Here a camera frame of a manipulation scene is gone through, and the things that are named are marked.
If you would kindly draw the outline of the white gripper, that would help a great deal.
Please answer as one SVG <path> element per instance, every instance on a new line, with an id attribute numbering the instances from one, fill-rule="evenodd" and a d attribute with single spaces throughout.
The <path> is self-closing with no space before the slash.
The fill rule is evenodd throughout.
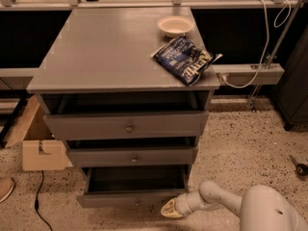
<path id="1" fill-rule="evenodd" d="M 178 195 L 175 199 L 172 198 L 161 209 L 161 215 L 165 218 L 181 218 L 192 213 L 186 193 Z"/>

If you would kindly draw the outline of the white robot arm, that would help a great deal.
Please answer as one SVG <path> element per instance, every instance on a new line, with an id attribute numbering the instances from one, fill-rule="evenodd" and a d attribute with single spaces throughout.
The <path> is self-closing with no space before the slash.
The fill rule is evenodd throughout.
<path id="1" fill-rule="evenodd" d="M 226 208 L 240 219 L 240 231 L 308 231 L 304 217 L 275 189 L 256 185 L 244 196 L 222 189 L 213 181 L 196 191 L 172 198 L 161 209 L 166 218 L 183 218 L 195 211 Z"/>

